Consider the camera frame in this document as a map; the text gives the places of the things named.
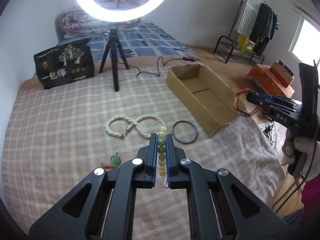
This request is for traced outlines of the pink sleeved right forearm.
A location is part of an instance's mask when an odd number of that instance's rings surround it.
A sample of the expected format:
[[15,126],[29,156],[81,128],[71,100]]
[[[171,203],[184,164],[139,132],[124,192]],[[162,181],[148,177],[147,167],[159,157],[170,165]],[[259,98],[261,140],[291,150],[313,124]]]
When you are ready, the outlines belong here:
[[302,191],[302,203],[304,204],[304,209],[310,209],[314,207],[316,202],[319,200],[319,176],[306,183]]

